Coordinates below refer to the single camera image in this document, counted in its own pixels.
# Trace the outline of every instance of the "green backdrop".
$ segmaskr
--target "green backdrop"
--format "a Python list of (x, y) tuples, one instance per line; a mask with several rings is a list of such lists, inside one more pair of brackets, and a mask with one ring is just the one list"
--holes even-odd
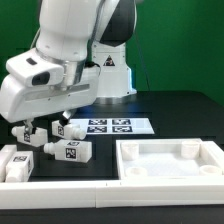
[[(193, 90), (224, 105), (224, 1), (145, 0), (127, 62), (137, 90)], [(0, 1), (0, 78), (9, 57), (29, 49), (36, 0)]]

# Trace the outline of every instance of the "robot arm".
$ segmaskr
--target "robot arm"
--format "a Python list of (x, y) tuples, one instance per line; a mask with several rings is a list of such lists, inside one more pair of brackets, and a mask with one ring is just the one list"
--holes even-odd
[(35, 117), (92, 104), (100, 69), (85, 68), (88, 42), (120, 45), (132, 36), (135, 22), (135, 0), (42, 0), (36, 48), (7, 61), (1, 115), (30, 124)]

